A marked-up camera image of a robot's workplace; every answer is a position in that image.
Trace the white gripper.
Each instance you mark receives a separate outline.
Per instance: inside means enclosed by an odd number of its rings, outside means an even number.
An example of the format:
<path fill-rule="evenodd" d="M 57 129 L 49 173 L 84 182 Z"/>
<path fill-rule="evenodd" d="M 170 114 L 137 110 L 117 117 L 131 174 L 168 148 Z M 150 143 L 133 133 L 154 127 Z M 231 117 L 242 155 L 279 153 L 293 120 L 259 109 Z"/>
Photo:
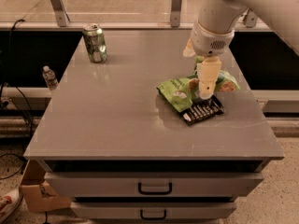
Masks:
<path fill-rule="evenodd" d="M 211 56 L 197 64 L 199 79 L 199 97 L 207 100 L 212 97 L 221 70 L 221 60 L 217 55 L 223 54 L 234 38 L 235 31 L 215 34 L 205 29 L 198 21 L 193 25 L 191 39 L 183 50 L 184 57 Z"/>

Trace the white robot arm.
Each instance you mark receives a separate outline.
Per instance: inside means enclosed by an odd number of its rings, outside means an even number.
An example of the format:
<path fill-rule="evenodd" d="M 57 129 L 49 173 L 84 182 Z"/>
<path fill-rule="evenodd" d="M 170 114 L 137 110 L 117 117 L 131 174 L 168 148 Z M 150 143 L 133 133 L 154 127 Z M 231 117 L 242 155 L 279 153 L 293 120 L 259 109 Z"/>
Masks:
<path fill-rule="evenodd" d="M 252 10 L 295 53 L 299 53 L 299 0 L 202 0 L 190 43 L 204 61 L 197 66 L 199 97 L 211 98 L 239 17 Z"/>

